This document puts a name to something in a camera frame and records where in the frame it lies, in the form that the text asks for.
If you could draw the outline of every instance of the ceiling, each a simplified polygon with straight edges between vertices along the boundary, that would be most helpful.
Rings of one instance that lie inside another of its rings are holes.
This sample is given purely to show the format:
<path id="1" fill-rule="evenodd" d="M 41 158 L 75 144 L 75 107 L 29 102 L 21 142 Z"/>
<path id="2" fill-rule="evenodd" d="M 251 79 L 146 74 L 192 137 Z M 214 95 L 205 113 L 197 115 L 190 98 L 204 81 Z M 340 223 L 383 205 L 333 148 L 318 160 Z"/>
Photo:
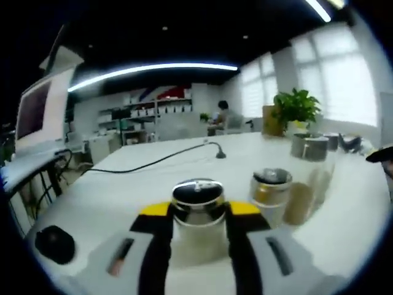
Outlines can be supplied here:
<path id="1" fill-rule="evenodd" d="M 345 9 L 337 11 L 327 0 L 319 2 L 333 21 L 348 21 Z M 11 24 L 14 30 L 6 32 L 10 46 L 8 59 L 4 60 L 7 78 L 2 83 L 9 109 L 2 111 L 3 122 L 15 122 L 21 92 L 42 77 L 39 65 L 65 23 L 68 25 L 60 45 L 84 59 L 72 84 L 87 76 L 152 63 L 181 61 L 241 66 L 324 24 L 305 0 L 242 0 L 233 4 L 224 0 L 146 0 L 127 5 L 109 1 L 93 8 L 85 1 L 68 0 L 45 6 L 27 4 L 25 8 L 21 11 L 15 5 L 18 18 Z M 2 22 L 3 26 L 10 26 L 5 20 Z M 100 94 L 189 82 L 222 84 L 234 74 L 216 70 L 160 70 L 109 79 L 103 83 Z"/>

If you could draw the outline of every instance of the black mouse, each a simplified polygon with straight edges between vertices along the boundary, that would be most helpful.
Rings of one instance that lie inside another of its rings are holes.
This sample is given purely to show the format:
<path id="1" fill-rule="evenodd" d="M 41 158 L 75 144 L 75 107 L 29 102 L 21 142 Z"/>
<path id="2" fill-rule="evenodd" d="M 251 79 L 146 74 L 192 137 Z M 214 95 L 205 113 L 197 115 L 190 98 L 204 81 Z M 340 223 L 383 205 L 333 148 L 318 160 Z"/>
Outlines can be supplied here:
<path id="1" fill-rule="evenodd" d="M 38 251 L 58 264 L 69 263 L 75 255 L 75 241 L 58 226 L 49 226 L 38 232 L 34 243 Z"/>

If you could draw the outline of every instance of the green plant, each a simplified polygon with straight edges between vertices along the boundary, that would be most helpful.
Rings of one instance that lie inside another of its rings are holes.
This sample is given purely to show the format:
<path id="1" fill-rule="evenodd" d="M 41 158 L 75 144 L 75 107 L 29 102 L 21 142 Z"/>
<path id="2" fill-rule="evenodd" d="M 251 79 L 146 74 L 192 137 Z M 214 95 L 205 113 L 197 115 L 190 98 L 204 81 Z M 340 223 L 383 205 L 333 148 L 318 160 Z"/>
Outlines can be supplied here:
<path id="1" fill-rule="evenodd" d="M 207 113 L 205 113 L 205 112 L 202 112 L 202 113 L 199 115 L 199 119 L 200 119 L 201 121 L 207 122 L 207 121 L 210 119 L 210 116 L 209 116 L 209 114 L 207 114 Z"/>
<path id="2" fill-rule="evenodd" d="M 321 109 L 318 108 L 319 101 L 308 95 L 307 90 L 292 90 L 292 93 L 280 92 L 274 97 L 276 110 L 272 116 L 276 118 L 286 130 L 290 121 L 315 122 L 315 115 Z"/>

